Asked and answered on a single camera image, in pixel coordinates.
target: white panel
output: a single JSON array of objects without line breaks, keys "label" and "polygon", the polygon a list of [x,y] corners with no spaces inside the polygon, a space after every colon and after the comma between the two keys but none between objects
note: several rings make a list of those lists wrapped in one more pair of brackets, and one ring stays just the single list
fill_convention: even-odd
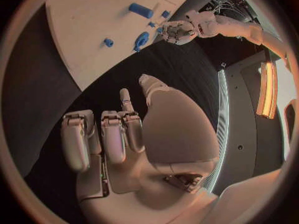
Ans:
[{"label": "white panel", "polygon": [[[144,47],[150,45],[157,35],[157,26],[152,28],[148,23],[166,20],[161,13],[167,10],[171,16],[184,1],[177,0],[174,5],[166,0],[48,0],[46,7],[58,52],[75,82],[84,90],[134,54],[135,40],[142,32],[149,33]],[[133,2],[153,9],[152,19],[130,12]],[[105,46],[105,38],[114,41],[113,47]]]}]

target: robotic arm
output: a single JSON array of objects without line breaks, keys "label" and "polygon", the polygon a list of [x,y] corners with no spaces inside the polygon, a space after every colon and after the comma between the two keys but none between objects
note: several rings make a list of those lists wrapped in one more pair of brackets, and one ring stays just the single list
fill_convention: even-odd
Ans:
[{"label": "robotic arm", "polygon": [[163,24],[161,34],[165,41],[183,45],[197,36],[201,38],[218,34],[229,37],[241,36],[254,44],[266,46],[285,62],[287,61],[284,44],[270,33],[263,31],[258,24],[240,22],[226,16],[215,15],[211,11],[191,10],[185,16],[188,21],[169,21]]}]

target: robotic hand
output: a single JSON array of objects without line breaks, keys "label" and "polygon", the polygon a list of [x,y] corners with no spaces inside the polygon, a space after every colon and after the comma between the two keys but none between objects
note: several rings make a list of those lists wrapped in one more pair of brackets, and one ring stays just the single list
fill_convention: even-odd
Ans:
[{"label": "robotic hand", "polygon": [[215,15],[211,11],[191,10],[185,14],[187,21],[168,21],[162,25],[162,37],[169,43],[183,45],[195,37],[207,38],[218,34],[244,37],[248,41],[264,45],[287,64],[287,48],[276,37],[252,22],[240,22],[230,17]]}]

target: orange light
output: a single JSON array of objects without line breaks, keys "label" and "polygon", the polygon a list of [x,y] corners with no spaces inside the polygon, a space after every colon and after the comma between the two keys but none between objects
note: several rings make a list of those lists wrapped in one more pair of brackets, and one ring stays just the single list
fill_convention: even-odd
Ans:
[{"label": "orange light", "polygon": [[271,62],[262,63],[261,68],[261,90],[257,114],[273,119],[277,102],[277,70]]}]

